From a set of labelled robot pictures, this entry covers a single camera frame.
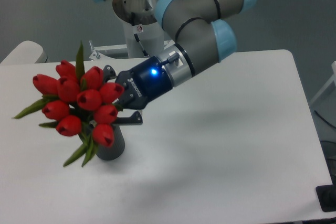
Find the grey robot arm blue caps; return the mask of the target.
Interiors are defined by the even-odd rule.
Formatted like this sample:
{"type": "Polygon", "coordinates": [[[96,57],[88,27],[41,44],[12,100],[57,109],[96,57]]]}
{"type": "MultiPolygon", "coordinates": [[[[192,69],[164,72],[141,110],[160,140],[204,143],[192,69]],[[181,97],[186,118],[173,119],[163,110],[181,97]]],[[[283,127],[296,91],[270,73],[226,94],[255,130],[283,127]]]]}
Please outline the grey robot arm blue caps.
{"type": "Polygon", "coordinates": [[[253,8],[257,0],[112,0],[123,24],[128,56],[144,61],[121,71],[118,105],[142,110],[174,87],[237,49],[227,17],[253,8]]]}

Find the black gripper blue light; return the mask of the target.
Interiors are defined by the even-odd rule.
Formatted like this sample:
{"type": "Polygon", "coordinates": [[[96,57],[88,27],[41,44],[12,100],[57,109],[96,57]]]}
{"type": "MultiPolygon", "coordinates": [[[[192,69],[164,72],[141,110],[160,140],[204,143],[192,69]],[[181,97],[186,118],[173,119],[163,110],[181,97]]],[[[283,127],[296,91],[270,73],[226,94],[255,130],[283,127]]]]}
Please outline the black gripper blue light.
{"type": "MultiPolygon", "coordinates": [[[[142,110],[148,103],[172,90],[173,86],[167,72],[153,56],[127,71],[121,71],[118,76],[110,66],[103,68],[103,84],[115,82],[124,88],[118,98],[118,104],[125,109],[142,110]]],[[[135,111],[130,117],[117,118],[114,125],[141,125],[142,115],[135,111]]]]}

